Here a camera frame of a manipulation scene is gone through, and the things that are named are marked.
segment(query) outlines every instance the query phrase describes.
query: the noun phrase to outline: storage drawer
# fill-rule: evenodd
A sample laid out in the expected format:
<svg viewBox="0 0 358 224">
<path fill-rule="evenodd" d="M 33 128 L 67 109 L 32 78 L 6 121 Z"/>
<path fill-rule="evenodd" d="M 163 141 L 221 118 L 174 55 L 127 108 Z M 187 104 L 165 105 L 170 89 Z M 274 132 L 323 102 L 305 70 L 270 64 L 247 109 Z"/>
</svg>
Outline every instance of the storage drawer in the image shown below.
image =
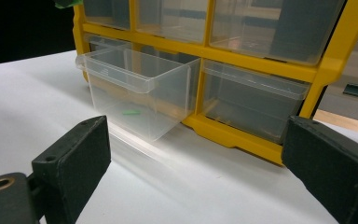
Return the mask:
<svg viewBox="0 0 358 224">
<path fill-rule="evenodd" d="M 136 6 L 138 32 L 202 42 L 208 0 L 137 0 Z"/>
<path fill-rule="evenodd" d="M 188 114 L 190 67 L 130 49 L 80 55 L 95 108 L 108 120 L 153 141 Z"/>
<path fill-rule="evenodd" d="M 83 0 L 88 22 L 130 30 L 130 6 L 128 0 Z"/>
<path fill-rule="evenodd" d="M 345 0 L 216 0 L 211 46 L 285 62 L 319 62 Z"/>
<path fill-rule="evenodd" d="M 295 115 L 309 84 L 205 61 L 203 114 L 277 144 L 286 121 Z"/>
</svg>

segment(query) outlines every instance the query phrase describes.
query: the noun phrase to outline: white table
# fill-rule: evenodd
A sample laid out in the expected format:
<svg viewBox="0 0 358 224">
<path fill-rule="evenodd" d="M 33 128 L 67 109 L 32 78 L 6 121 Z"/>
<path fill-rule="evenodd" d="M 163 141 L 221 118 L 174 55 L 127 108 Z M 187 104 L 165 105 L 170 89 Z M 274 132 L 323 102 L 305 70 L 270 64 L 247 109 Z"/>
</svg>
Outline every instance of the white table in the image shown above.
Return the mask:
<svg viewBox="0 0 358 224">
<path fill-rule="evenodd" d="M 0 64 L 0 175 L 29 175 L 32 159 L 99 116 L 75 57 Z M 153 145 L 136 144 L 143 150 L 112 137 L 113 161 L 77 223 L 336 223 L 286 168 L 181 124 Z"/>
</svg>

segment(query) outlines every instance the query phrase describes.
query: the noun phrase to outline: small parts organizer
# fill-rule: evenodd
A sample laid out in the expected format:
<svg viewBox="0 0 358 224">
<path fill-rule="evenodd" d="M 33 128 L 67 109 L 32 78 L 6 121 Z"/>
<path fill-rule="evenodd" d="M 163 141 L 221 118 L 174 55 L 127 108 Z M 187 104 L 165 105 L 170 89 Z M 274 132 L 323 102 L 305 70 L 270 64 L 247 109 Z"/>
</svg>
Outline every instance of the small parts organizer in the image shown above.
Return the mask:
<svg viewBox="0 0 358 224">
<path fill-rule="evenodd" d="M 356 0 L 83 0 L 76 64 L 94 106 L 156 140 L 179 122 L 282 164 L 358 38 Z"/>
</svg>

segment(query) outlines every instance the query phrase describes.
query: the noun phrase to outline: screw hole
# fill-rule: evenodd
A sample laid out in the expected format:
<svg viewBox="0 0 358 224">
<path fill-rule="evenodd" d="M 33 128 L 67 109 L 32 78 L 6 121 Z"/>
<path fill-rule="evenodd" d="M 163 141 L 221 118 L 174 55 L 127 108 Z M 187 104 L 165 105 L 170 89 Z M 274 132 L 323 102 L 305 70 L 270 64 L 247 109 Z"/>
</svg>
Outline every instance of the screw hole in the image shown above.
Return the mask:
<svg viewBox="0 0 358 224">
<path fill-rule="evenodd" d="M 45 158 L 45 161 L 54 161 L 55 159 L 56 159 L 55 156 L 47 156 L 47 157 Z"/>
<path fill-rule="evenodd" d="M 10 187 L 13 183 L 14 183 L 13 177 L 0 179 L 0 190 Z"/>
</svg>

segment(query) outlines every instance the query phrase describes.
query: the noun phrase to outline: green object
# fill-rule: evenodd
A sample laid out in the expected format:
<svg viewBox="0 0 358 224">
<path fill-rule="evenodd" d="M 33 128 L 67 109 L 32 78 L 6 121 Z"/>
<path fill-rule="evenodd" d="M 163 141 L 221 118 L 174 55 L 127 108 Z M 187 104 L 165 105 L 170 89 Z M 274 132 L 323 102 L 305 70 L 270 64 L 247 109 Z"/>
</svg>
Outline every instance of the green object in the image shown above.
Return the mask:
<svg viewBox="0 0 358 224">
<path fill-rule="evenodd" d="M 54 2 L 56 3 L 55 7 L 59 9 L 83 4 L 83 0 L 54 0 Z"/>
<path fill-rule="evenodd" d="M 141 111 L 139 110 L 124 110 L 123 111 L 123 115 L 140 115 L 141 114 Z"/>
</svg>

